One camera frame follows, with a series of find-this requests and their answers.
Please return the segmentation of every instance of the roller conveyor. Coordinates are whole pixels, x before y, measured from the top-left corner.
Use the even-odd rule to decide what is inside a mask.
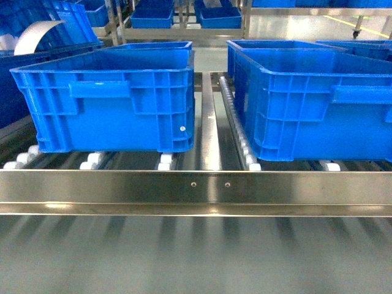
[[[390,163],[261,162],[225,74],[195,76],[193,150],[106,153],[93,170],[79,170],[89,153],[40,154],[0,171],[0,214],[392,216]],[[0,135],[2,164],[35,144],[29,118]]]

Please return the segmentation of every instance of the grey floor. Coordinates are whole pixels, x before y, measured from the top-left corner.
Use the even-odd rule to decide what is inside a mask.
[[[226,70],[226,49],[195,51]],[[0,293],[389,294],[392,219],[1,216]]]

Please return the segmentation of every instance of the blue bin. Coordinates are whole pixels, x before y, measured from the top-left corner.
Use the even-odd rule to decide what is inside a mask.
[[[331,7],[347,7],[347,0],[331,0]]]
[[[229,0],[220,0],[220,4],[222,7],[226,7],[226,8],[233,7],[233,4]],[[195,0],[194,7],[195,7],[196,22],[200,23],[200,14],[203,11],[203,9],[206,9],[204,1]]]
[[[235,80],[235,62],[236,52],[246,49],[267,49],[267,48],[281,48],[281,49],[299,49],[299,48],[318,48],[318,49],[334,49],[345,51],[343,48],[332,47],[324,44],[316,44],[302,41],[275,41],[275,40],[231,40],[227,41],[228,58],[227,58],[227,72],[230,78]]]
[[[200,24],[203,29],[241,29],[241,12],[237,7],[203,9]]]
[[[65,45],[99,42],[92,30],[83,5],[60,1],[42,0],[51,20],[64,20],[50,31],[58,31]]]
[[[0,1],[0,36],[10,34],[19,38],[22,33],[37,21],[52,20],[40,0]],[[59,31],[52,29],[46,33],[38,44],[38,50],[71,45],[63,39]]]
[[[388,60],[390,57],[391,41],[317,41],[317,43],[342,47],[347,53],[369,58]]]
[[[193,147],[194,55],[186,50],[98,50],[11,72],[43,152]]]
[[[172,9],[174,8],[174,2],[172,0],[141,0],[137,5],[136,9]]]
[[[260,8],[292,8],[295,7],[295,0],[254,0],[252,6]]]
[[[81,0],[78,2],[85,7],[88,20],[93,27],[103,27],[109,22],[105,0]]]
[[[391,0],[347,0],[347,7],[350,8],[390,8]]]
[[[13,51],[0,51],[0,129],[29,115],[25,98],[18,90],[10,69],[82,54],[100,47],[99,43],[90,43],[19,56],[14,56]]]
[[[297,7],[329,7],[330,0],[296,0]]]
[[[128,43],[109,47],[106,50],[187,50],[192,51],[192,42],[154,42],[154,43]]]
[[[248,50],[237,67],[258,158],[392,159],[392,63],[332,50]]]
[[[172,8],[141,9],[137,8],[130,16],[134,29],[170,29],[173,24]]]

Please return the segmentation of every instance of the rack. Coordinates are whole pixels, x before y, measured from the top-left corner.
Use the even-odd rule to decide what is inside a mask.
[[[184,7],[178,8],[179,28],[178,29],[133,29],[126,28],[124,23],[129,18],[122,19],[115,17],[111,1],[106,0],[109,14],[109,24],[105,28],[96,28],[94,31],[102,40],[111,39],[113,44],[119,44],[120,39],[117,32],[119,24],[122,42],[127,40],[200,40],[200,39],[249,39],[249,28],[253,16],[360,16],[357,26],[354,29],[354,39],[361,31],[361,23],[364,16],[391,16],[392,9],[351,9],[351,8],[254,8],[253,0],[237,0],[242,17],[241,29],[191,29],[187,28],[189,20],[189,2]],[[130,6],[135,7],[135,0],[130,1]]]
[[[389,162],[255,161],[226,74],[196,73],[195,85],[200,135],[193,150],[169,154],[175,170],[157,170],[159,153],[108,153],[97,170],[77,170],[87,153],[41,154],[23,170],[0,170],[0,214],[392,216]],[[34,135],[30,118],[1,130],[0,161],[25,152]]]

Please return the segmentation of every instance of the crate handle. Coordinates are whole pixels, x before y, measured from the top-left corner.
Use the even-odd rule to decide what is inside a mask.
[[[392,86],[334,86],[331,88],[334,104],[392,104]]]
[[[72,98],[129,98],[128,81],[72,81],[69,83]]]

